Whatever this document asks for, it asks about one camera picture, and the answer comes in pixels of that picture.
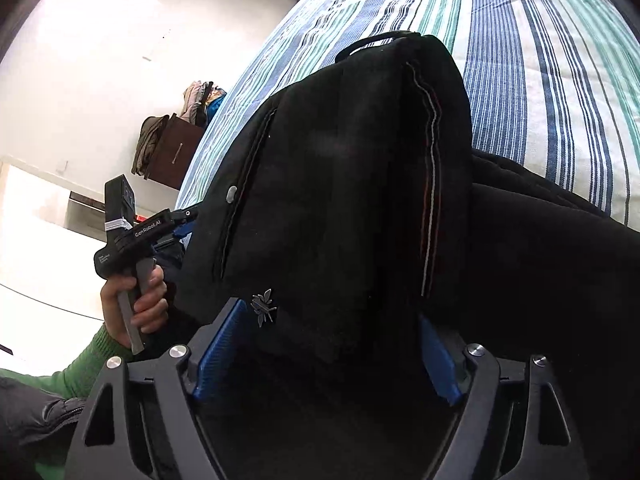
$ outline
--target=device handle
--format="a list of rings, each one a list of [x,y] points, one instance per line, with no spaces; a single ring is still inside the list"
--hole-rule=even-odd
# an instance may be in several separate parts
[[[131,324],[131,317],[134,314],[133,304],[136,303],[136,300],[140,296],[148,291],[149,279],[155,266],[155,258],[143,258],[136,263],[135,269],[126,269],[125,274],[127,276],[134,276],[138,282],[132,290],[122,290],[118,293],[118,306],[120,307],[122,320],[124,321],[124,326],[127,329],[127,334],[131,341],[131,352],[133,355],[142,352],[145,349],[146,343],[145,337],[140,332],[140,329]]]

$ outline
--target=pile of clothes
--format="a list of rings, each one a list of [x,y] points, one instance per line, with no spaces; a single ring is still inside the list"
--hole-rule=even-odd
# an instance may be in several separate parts
[[[184,106],[179,117],[195,126],[206,128],[220,108],[226,92],[213,81],[204,83],[194,81],[182,95],[184,95]],[[165,115],[148,117],[142,123],[131,173],[146,178],[149,162],[168,122],[169,116]]]
[[[226,92],[213,81],[194,81],[184,91],[184,106],[179,117],[206,128],[220,108]]]

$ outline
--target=backpack snap button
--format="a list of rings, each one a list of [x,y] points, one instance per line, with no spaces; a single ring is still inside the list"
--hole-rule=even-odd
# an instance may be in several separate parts
[[[238,188],[236,186],[231,186],[229,188],[229,191],[226,192],[227,203],[231,204],[234,201],[234,198],[236,197],[236,191],[238,191]]]

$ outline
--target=hand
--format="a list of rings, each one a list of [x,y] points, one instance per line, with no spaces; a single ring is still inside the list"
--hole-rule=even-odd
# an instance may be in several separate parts
[[[162,268],[155,266],[149,279],[149,290],[133,306],[135,314],[131,317],[131,324],[139,327],[144,334],[151,334],[166,323],[168,304],[164,298],[166,283],[163,280]],[[100,291],[104,327],[111,338],[126,348],[131,348],[131,341],[118,306],[118,293],[135,286],[135,278],[116,275],[111,276]]]

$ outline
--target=black cable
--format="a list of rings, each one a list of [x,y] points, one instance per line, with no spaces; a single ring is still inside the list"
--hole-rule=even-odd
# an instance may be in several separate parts
[[[64,312],[68,312],[69,314],[76,314],[76,316],[82,316],[82,317],[87,317],[89,319],[95,319],[96,321],[102,321],[102,319],[100,319],[99,317],[88,316],[87,314],[80,314],[79,312],[74,312],[73,310],[67,310],[66,308],[62,308],[61,306],[55,306],[55,305],[52,305],[50,303],[46,303],[45,301],[36,300],[35,298],[32,298],[31,296],[27,296],[26,294],[23,294],[23,293],[19,292],[18,290],[15,290],[14,288],[11,288],[10,286],[6,286],[4,283],[0,283],[0,286],[4,286],[4,288],[6,288],[7,290],[15,292],[16,294],[20,294],[21,296],[23,296],[25,298],[29,298],[32,301],[37,301],[38,303],[41,303],[43,305],[47,305],[47,306],[56,308],[58,310],[63,310]]]

